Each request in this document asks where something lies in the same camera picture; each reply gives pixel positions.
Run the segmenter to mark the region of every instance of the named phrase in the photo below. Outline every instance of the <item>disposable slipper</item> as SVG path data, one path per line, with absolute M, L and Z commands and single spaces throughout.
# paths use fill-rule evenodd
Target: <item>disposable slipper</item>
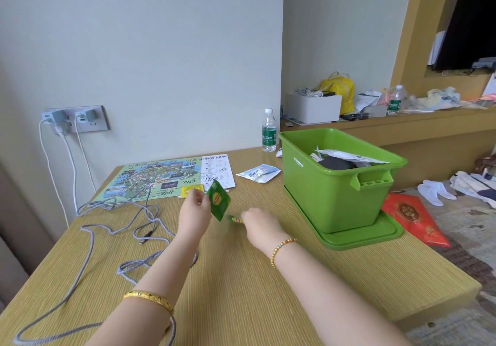
M 448 192 L 444 187 L 444 184 L 440 181 L 424 180 L 424 184 L 434 188 L 437 194 L 443 196 L 445 199 L 456 199 L 456 196 Z
M 417 187 L 418 192 L 425 197 L 434 206 L 443 206 L 444 204 L 437 198 L 437 192 L 433 187 L 421 184 Z

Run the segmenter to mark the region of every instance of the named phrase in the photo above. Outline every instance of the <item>white box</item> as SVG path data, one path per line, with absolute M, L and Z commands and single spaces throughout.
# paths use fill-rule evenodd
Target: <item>white box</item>
M 306 124 L 338 121 L 341 98 L 341 95 L 310 98 L 287 94 L 286 111 L 284 113 Z

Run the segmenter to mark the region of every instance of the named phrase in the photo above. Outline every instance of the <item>tv screen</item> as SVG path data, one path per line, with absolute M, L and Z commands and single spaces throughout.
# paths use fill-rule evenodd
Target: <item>tv screen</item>
M 457 0 L 433 68 L 471 69 L 483 57 L 496 56 L 495 0 Z

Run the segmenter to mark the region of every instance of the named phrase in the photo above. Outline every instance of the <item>gold bangle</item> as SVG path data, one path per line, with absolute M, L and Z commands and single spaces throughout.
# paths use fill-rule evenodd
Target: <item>gold bangle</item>
M 166 310 L 168 310 L 171 313 L 171 316 L 174 315 L 174 307 L 171 306 L 171 304 L 161 296 L 152 293 L 147 293 L 146 291 L 130 291 L 126 295 L 124 295 L 124 299 L 129 297 L 151 300 L 152 302 L 155 302 L 161 305 L 162 307 L 164 307 Z
M 287 239 L 287 240 L 284 240 L 281 244 L 279 244 L 276 249 L 274 249 L 274 252 L 272 252 L 272 256 L 270 257 L 270 264 L 275 268 L 276 267 L 276 264 L 274 263 L 274 259 L 276 258 L 276 253 L 282 248 L 283 245 L 286 245 L 288 243 L 291 243 L 291 242 L 294 242 L 294 241 L 298 241 L 298 239 Z

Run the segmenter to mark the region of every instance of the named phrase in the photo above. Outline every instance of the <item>plastic water bottle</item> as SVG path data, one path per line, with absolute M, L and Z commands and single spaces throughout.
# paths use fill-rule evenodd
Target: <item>plastic water bottle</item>
M 262 125 L 262 149 L 267 152 L 276 151 L 276 119 L 272 108 L 265 108 L 265 119 Z
M 400 111 L 401 100 L 403 99 L 403 86 L 396 86 L 396 90 L 392 93 L 392 98 L 388 105 L 388 115 L 396 115 Z

